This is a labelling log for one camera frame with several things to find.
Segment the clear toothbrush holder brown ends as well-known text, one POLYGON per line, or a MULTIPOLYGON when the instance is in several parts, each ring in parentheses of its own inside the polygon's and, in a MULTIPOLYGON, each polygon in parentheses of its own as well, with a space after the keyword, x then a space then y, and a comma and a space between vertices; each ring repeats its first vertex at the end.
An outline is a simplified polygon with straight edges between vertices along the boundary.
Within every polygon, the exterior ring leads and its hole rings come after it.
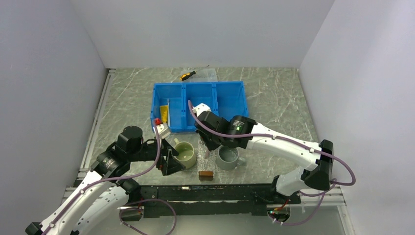
POLYGON ((205 159, 205 152, 203 144, 201 141, 198 142, 197 147, 197 171, 199 181, 212 181, 214 176, 214 152, 211 151, 211 156, 208 159, 205 159))

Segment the light green ceramic mug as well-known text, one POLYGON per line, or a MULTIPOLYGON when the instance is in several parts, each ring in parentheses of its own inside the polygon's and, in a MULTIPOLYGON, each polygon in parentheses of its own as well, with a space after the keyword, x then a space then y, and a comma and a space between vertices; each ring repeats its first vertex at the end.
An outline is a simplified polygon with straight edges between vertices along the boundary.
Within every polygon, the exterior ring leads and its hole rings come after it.
POLYGON ((196 154, 193 145, 186 141, 179 141, 177 138, 174 139, 175 150, 179 153, 175 159, 185 166, 186 169, 192 168, 196 164, 196 154))

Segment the grey ceramic mug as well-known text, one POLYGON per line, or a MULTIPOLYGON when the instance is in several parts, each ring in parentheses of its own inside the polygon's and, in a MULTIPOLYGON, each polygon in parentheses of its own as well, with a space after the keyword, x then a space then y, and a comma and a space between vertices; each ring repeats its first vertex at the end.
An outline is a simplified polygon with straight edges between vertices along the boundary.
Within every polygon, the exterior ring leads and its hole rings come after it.
POLYGON ((239 155, 237 148, 220 146, 217 149, 216 165, 222 170, 233 170, 238 166, 246 166, 246 159, 239 155))

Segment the blue three-compartment plastic bin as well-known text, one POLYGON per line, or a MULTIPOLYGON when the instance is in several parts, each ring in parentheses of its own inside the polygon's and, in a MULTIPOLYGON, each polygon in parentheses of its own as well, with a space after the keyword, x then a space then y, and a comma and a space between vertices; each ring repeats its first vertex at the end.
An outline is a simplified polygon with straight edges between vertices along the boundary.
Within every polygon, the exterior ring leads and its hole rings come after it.
POLYGON ((173 133, 194 132, 187 101, 193 106, 204 103, 216 115, 230 121, 235 115, 249 116, 242 81, 155 83, 153 86, 150 121, 161 119, 160 106, 168 105, 171 111, 170 130, 173 133))

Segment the white teal toothpaste tube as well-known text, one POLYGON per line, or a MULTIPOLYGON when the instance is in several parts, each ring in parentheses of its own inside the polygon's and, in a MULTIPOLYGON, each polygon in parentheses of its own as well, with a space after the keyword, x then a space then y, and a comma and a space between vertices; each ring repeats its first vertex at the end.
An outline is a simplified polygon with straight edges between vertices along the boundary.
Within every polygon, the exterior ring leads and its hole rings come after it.
POLYGON ((200 137, 200 139, 201 139, 201 143, 204 146, 204 149, 206 150, 208 148, 207 142, 205 141, 205 139, 203 137, 200 137))

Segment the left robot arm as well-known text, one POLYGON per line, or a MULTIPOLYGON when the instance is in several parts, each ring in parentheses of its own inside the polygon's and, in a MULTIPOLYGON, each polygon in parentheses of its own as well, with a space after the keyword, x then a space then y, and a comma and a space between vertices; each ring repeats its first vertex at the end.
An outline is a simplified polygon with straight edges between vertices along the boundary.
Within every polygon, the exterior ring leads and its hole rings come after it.
POLYGON ((32 222, 28 235, 86 235, 92 227, 123 205, 133 206, 144 191, 133 176, 125 176, 132 162, 151 161, 163 176, 184 170, 165 138, 167 124, 154 127, 157 135, 144 141, 142 129, 127 126, 91 165, 85 178, 64 203, 42 222, 32 222))

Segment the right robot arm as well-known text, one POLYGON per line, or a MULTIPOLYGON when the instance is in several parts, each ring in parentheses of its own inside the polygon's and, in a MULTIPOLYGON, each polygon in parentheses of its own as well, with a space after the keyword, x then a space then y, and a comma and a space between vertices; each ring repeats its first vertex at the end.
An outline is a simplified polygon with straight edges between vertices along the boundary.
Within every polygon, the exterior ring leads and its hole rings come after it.
POLYGON ((282 203, 302 189, 329 190, 333 160, 332 142, 302 141, 276 132, 255 120, 235 116, 231 121, 217 116, 209 109, 193 108, 196 132, 208 150, 221 147, 261 150, 295 162, 298 167, 274 178, 270 198, 282 203))

